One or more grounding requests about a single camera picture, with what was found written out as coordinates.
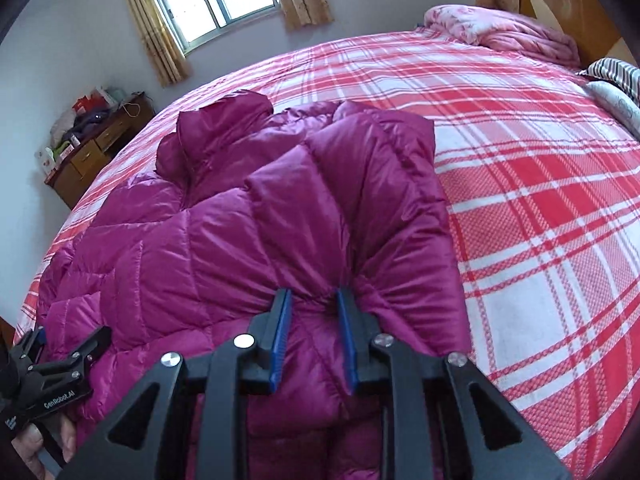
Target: pink blanket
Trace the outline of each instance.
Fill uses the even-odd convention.
[[[424,25],[447,32],[470,45],[518,52],[570,68],[580,66],[574,38],[521,14],[484,7],[442,5],[427,11]]]

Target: bed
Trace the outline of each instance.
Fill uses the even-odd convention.
[[[152,171],[180,110],[247,88],[276,111],[354,100],[436,121],[436,172],[472,329],[472,359],[574,473],[617,443],[640,388],[640,146],[569,70],[419,28],[321,44],[224,76],[166,108],[98,176],[40,275],[108,193]]]

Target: white wall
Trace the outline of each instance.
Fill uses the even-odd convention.
[[[294,33],[279,14],[249,23],[194,50],[193,76],[163,89],[124,0],[32,0],[0,45],[0,316],[14,322],[68,214],[42,183],[33,152],[80,94],[97,84],[144,90],[160,109],[254,62],[338,38],[408,30],[433,5],[472,0],[328,1],[334,23]]]

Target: nightstand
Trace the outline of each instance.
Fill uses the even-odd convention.
[[[128,104],[114,111],[90,138],[82,140],[45,183],[73,209],[102,168],[124,148],[155,116],[144,94],[132,96]]]

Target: metal screw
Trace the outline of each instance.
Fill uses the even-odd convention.
[[[447,361],[449,361],[450,365],[462,368],[469,359],[462,352],[452,352],[447,356]]]
[[[251,334],[240,334],[234,339],[236,348],[251,348],[254,343],[255,339]]]
[[[180,354],[176,352],[168,352],[160,358],[160,362],[167,368],[173,368],[174,366],[180,364],[181,359],[182,358],[180,357]]]
[[[389,348],[395,339],[392,335],[389,334],[378,334],[373,338],[373,343],[376,346],[382,346],[382,348]]]

